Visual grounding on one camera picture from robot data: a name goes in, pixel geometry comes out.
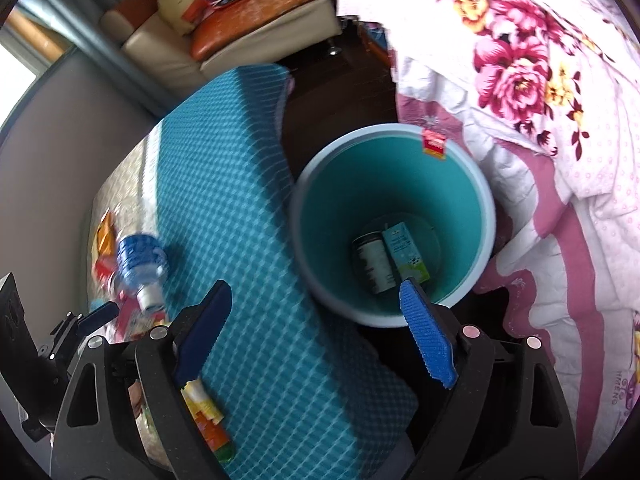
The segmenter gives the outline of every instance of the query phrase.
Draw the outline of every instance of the trash bin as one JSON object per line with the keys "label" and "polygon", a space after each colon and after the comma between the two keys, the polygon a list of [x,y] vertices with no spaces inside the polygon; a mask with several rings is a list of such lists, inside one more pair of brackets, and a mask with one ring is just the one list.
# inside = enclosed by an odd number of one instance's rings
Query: trash bin
{"label": "trash bin", "polygon": [[484,270],[495,237],[491,191],[452,140],[440,160],[422,150],[421,129],[377,124],[329,144],[306,166],[289,211],[302,275],[325,306],[358,323],[405,326],[398,289],[373,295],[354,269],[351,242],[404,221],[431,279],[434,303],[456,304]]}

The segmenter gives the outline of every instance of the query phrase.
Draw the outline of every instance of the water bottle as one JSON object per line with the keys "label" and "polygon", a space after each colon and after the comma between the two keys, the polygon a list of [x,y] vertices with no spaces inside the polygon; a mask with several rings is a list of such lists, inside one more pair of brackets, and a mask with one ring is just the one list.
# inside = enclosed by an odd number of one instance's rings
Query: water bottle
{"label": "water bottle", "polygon": [[160,242],[144,225],[148,208],[139,200],[126,199],[118,204],[118,270],[125,286],[138,298],[140,310],[146,314],[164,308],[162,282],[167,272],[167,260]]}

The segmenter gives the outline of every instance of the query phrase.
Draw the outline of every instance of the teal checkered tablecloth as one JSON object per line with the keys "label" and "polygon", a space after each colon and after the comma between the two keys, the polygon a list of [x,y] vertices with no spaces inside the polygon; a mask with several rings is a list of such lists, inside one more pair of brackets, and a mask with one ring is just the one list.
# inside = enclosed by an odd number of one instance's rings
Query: teal checkered tablecloth
{"label": "teal checkered tablecloth", "polygon": [[158,230],[170,314],[217,279],[232,313],[202,371],[226,413],[234,480],[368,478],[417,408],[354,326],[309,298],[293,258],[278,140],[289,74],[231,70],[161,123]]}

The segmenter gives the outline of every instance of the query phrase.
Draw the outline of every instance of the white bucket rim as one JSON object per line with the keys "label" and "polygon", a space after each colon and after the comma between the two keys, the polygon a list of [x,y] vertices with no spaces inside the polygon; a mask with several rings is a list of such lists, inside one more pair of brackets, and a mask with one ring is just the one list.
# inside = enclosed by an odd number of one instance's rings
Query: white bucket rim
{"label": "white bucket rim", "polygon": [[[412,124],[385,123],[366,126],[348,133],[325,146],[311,159],[298,178],[291,200],[289,203],[289,229],[291,232],[293,249],[300,271],[306,285],[312,295],[328,309],[336,314],[352,321],[376,328],[398,328],[406,326],[406,319],[402,314],[386,316],[384,314],[367,313],[357,310],[346,301],[333,295],[326,290],[322,283],[316,278],[311,267],[306,260],[302,249],[302,238],[300,234],[300,216],[307,191],[320,171],[331,162],[336,156],[344,152],[355,144],[376,137],[408,137],[411,139],[422,139],[422,128]],[[476,284],[480,275],[484,271],[495,240],[495,204],[494,197],[489,188],[489,184],[474,160],[465,153],[453,140],[446,141],[446,154],[451,156],[458,163],[460,168],[467,174],[476,193],[478,195],[481,217],[482,231],[481,242],[476,253],[473,265],[467,272],[464,279],[447,296],[438,303],[451,308],[471,290]]]}

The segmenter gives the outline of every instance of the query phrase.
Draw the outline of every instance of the gray wall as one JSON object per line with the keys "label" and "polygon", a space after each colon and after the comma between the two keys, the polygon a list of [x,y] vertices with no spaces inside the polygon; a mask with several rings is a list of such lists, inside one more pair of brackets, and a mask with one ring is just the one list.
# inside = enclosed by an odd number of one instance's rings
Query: gray wall
{"label": "gray wall", "polygon": [[[85,226],[93,197],[153,126],[74,51],[36,82],[0,130],[0,277],[14,273],[36,344],[69,310],[86,310]],[[0,408],[48,471],[49,446],[24,435],[1,379]]]}

